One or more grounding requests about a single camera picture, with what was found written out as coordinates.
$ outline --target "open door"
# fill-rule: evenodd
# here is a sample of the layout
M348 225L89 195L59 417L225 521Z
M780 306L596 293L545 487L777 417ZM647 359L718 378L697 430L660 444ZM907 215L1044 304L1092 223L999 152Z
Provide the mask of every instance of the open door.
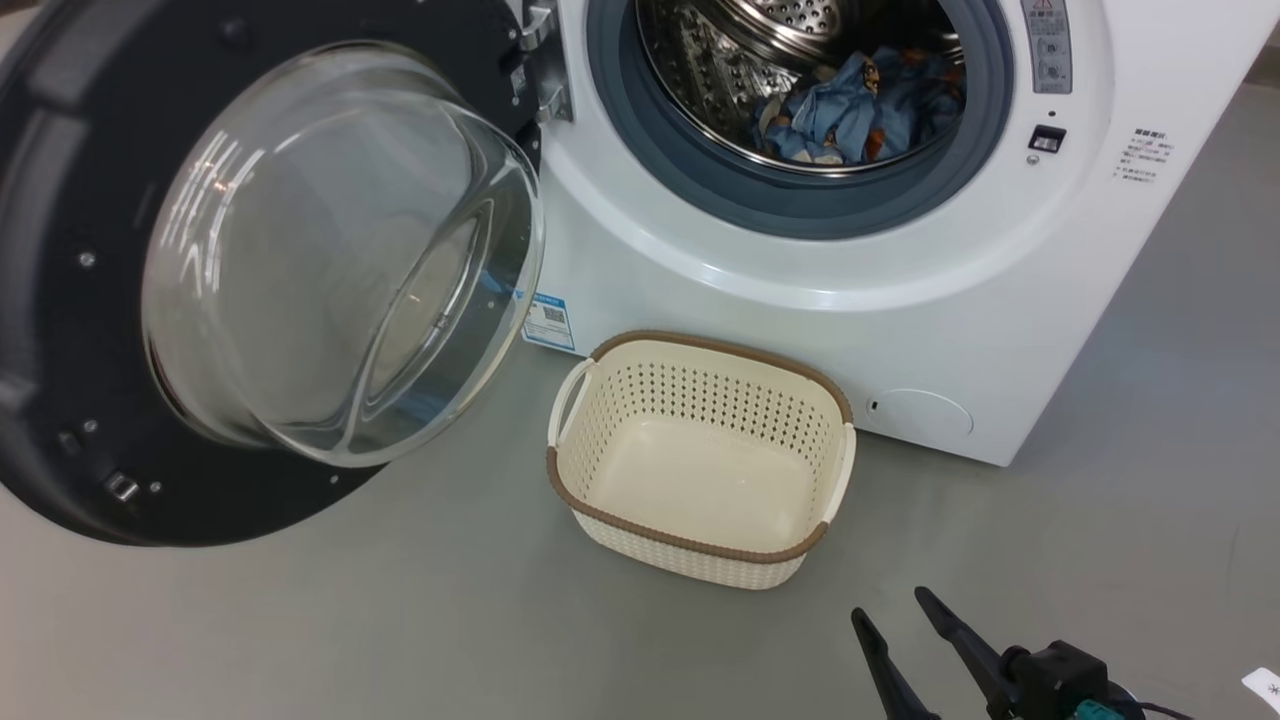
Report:
M41 9L0 70L0 479L214 544L439 433L541 259L524 35L502 0Z

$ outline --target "clothes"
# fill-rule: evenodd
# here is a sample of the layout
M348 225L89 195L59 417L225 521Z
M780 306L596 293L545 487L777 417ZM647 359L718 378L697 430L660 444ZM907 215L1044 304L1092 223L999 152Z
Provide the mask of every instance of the clothes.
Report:
M797 163L876 163L929 140L964 110L964 68L920 50L855 53L831 79L814 76L760 100L751 118L756 149Z

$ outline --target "front-load washing machine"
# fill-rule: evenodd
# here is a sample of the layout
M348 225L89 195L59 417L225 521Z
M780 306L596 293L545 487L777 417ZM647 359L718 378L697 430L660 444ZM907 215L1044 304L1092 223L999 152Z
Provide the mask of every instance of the front-load washing machine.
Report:
M686 53L662 31L680 20L635 5L561 0L575 120L547 131L526 338L588 354L660 328L763 347L832 377L859 429L998 465L1280 14L1274 0L940 0L966 68L957 127L841 177L735 146L704 105L733 110L726 54Z
M51 0L0 28L0 479L99 539L234 542L436 437L521 332L644 328L1007 462L1277 14ZM750 146L863 19L963 67L957 118L860 165Z

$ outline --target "screw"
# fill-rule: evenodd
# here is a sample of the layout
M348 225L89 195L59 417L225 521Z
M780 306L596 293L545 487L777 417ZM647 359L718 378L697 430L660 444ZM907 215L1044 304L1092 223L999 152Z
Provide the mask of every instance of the screw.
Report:
M250 44L248 23L244 22L244 18L227 18L218 23L218 36L221 38L223 46L243 50Z

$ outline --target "laundry basket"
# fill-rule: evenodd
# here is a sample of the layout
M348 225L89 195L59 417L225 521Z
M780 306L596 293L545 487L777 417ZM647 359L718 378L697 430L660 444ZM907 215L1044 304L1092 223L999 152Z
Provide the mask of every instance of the laundry basket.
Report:
M547 445L552 486L600 544L765 589L827 532L856 436L840 388L799 363L636 332L573 368Z

